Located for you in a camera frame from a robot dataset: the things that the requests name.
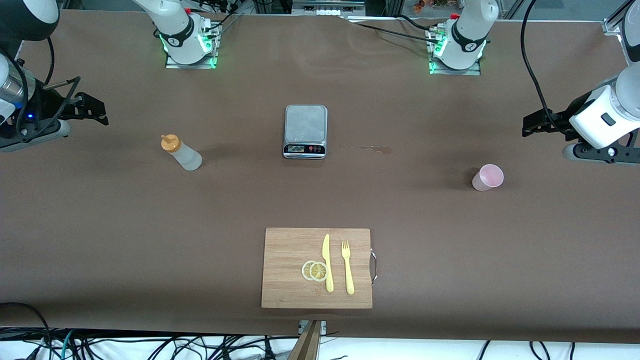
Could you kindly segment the silver digital kitchen scale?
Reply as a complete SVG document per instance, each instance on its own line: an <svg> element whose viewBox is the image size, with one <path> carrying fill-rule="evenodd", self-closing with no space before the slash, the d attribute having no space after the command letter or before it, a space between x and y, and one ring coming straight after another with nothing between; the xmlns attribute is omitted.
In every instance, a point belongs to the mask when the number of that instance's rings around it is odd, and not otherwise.
<svg viewBox="0 0 640 360"><path fill-rule="evenodd" d="M321 104L290 104L285 109L282 155L322 160L327 155L329 110Z"/></svg>

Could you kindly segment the aluminium frame profile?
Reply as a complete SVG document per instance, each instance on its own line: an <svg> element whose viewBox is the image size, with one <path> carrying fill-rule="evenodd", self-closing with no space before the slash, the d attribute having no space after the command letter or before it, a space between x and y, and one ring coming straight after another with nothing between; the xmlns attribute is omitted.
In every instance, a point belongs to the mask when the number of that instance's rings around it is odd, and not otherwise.
<svg viewBox="0 0 640 360"><path fill-rule="evenodd" d="M610 16L601 21L602 30L605 36L615 36L621 32L622 25L626 19L627 12L631 7L640 5L640 0L624 0Z"/></svg>

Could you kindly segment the grey equipment box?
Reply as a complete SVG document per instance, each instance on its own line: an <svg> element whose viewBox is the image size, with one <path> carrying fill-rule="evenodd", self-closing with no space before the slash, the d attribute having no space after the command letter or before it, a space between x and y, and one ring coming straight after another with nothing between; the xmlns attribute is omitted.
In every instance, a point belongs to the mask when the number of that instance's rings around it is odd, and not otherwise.
<svg viewBox="0 0 640 360"><path fill-rule="evenodd" d="M296 16L366 16L365 0L292 0L291 14Z"/></svg>

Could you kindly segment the wooden cutting board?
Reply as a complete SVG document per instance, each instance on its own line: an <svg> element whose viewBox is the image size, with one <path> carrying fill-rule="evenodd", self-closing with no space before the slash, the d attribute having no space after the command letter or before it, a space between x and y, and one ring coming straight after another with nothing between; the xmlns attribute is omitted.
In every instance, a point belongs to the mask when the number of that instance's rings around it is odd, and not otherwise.
<svg viewBox="0 0 640 360"><path fill-rule="evenodd" d="M325 281L306 280L301 272L305 262L325 264L322 246L326 234L330 235L333 292L327 292ZM346 292L343 240L350 246L353 295ZM373 307L371 231L368 228L270 227L265 231L263 252L263 308L368 310Z"/></svg>

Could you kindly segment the yellow plastic knife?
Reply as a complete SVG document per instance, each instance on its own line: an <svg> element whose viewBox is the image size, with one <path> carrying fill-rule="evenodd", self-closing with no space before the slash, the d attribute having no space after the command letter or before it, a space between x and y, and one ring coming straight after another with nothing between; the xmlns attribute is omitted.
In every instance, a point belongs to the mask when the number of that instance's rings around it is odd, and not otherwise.
<svg viewBox="0 0 640 360"><path fill-rule="evenodd" d="M329 293L332 293L334 291L334 281L333 281L332 267L330 263L330 235L329 234L326 234L323 239L322 257L325 260L325 264L326 264L326 278L324 281L326 286L326 291Z"/></svg>

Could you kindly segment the yellow plastic fork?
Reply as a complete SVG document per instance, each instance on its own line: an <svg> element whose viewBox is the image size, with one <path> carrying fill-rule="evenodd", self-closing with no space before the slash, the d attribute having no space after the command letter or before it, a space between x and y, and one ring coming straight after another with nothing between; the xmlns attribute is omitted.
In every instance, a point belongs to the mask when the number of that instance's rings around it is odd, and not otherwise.
<svg viewBox="0 0 640 360"><path fill-rule="evenodd" d="M341 252L345 269L345 289L348 295L355 294L354 278L351 269L351 249L348 240L343 240L341 244Z"/></svg>

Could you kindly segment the wooden post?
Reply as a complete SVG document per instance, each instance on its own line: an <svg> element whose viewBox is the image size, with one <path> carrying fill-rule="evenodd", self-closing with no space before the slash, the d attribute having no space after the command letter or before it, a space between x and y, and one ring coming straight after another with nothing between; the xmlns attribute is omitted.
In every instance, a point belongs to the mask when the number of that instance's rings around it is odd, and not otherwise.
<svg viewBox="0 0 640 360"><path fill-rule="evenodd" d="M311 320L304 332L298 337L294 348L286 360L318 360L321 324L320 320Z"/></svg>

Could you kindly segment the pink plastic cup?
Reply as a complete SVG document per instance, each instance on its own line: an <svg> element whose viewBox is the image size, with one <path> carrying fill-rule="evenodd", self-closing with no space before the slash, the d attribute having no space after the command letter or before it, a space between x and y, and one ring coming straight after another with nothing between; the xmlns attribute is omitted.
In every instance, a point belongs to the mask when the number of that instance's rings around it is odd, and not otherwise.
<svg viewBox="0 0 640 360"><path fill-rule="evenodd" d="M500 187L505 180L503 170L495 164L485 164L474 175L471 180L471 186L476 191L490 191Z"/></svg>

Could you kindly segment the sauce bottle with orange cap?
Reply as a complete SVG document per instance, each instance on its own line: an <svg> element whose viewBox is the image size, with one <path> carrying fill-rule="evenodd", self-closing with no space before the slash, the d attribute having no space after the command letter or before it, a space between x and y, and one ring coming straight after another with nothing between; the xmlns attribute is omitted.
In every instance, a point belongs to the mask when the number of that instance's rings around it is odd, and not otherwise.
<svg viewBox="0 0 640 360"><path fill-rule="evenodd" d="M201 166L201 155L175 134L161 135L160 144L186 171L195 171Z"/></svg>

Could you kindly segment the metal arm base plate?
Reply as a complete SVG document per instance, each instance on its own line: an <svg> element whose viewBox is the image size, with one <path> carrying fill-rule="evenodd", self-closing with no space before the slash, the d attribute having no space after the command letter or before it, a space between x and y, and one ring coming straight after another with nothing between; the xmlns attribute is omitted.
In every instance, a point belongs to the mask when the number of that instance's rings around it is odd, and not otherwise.
<svg viewBox="0 0 640 360"><path fill-rule="evenodd" d="M462 46L450 37L447 28L441 26L432 26L425 30L425 36L428 40L435 40L427 43L431 75L480 76L482 74L480 58L487 41L483 41L480 45L471 42Z"/></svg>
<svg viewBox="0 0 640 360"><path fill-rule="evenodd" d="M218 21L190 14L188 27L181 33L159 36L166 52L168 69L214 69L221 41Z"/></svg>

